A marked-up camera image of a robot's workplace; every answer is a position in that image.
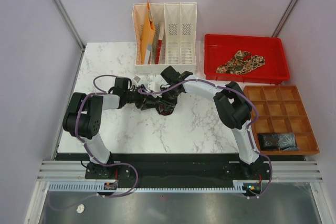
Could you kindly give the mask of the dark red patterned tie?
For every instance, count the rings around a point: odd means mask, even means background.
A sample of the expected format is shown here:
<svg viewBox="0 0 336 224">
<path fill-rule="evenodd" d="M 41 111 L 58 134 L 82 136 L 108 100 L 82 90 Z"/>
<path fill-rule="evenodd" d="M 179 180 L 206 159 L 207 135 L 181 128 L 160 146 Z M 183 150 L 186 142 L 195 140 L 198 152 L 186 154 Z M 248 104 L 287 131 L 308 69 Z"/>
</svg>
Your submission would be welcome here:
<svg viewBox="0 0 336 224">
<path fill-rule="evenodd" d="M 146 99 L 141 106 L 141 110 L 155 108 L 159 115 L 171 115 L 175 109 L 176 104 L 162 99 Z"/>
</svg>

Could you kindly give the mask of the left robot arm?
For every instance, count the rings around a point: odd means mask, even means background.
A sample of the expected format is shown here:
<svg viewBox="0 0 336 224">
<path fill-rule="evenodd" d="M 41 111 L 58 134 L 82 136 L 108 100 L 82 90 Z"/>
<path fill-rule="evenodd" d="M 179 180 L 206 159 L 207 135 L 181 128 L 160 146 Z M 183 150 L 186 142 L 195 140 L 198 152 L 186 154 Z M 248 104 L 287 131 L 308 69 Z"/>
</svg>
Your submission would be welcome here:
<svg viewBox="0 0 336 224">
<path fill-rule="evenodd" d="M 155 97 L 138 92 L 143 87 L 135 86 L 129 78 L 115 77 L 114 85 L 107 92 L 72 94 L 62 122 L 63 130 L 83 144 L 103 178 L 114 175 L 115 165 L 99 133 L 102 112 L 121 109 L 127 104 L 134 104 L 140 110 L 155 108 L 158 103 Z"/>
</svg>

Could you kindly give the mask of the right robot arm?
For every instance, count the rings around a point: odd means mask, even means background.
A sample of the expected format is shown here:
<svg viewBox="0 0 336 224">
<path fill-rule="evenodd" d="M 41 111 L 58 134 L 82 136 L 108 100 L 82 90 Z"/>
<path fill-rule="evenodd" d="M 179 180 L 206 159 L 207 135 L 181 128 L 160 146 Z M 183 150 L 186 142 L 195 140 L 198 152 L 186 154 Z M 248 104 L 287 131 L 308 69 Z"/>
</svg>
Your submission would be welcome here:
<svg viewBox="0 0 336 224">
<path fill-rule="evenodd" d="M 258 154 L 253 150 L 247 130 L 252 107 L 240 86 L 236 82 L 230 82 L 220 88 L 212 82 L 197 78 L 189 71 L 179 73 L 172 66 L 165 68 L 161 77 L 169 87 L 161 89 L 161 104 L 156 106 L 158 113 L 170 115 L 181 93 L 191 93 L 213 101 L 221 122 L 233 132 L 239 158 L 243 162 L 240 166 L 241 174 L 248 179 L 254 178 L 259 173 L 259 166 L 255 162 Z"/>
</svg>

